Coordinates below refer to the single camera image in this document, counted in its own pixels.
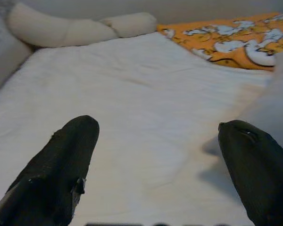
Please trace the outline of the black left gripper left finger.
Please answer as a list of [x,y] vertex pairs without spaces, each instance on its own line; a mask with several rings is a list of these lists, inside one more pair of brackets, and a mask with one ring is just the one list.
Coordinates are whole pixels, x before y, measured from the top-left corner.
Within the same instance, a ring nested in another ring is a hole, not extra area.
[[88,115],[56,131],[0,200],[0,226],[69,225],[84,194],[99,131]]

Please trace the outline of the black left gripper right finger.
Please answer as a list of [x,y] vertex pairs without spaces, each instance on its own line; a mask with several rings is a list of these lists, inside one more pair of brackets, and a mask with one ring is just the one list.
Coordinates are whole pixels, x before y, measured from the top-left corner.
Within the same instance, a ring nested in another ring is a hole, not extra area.
[[248,218],[256,226],[283,226],[283,148],[241,120],[220,123],[218,143]]

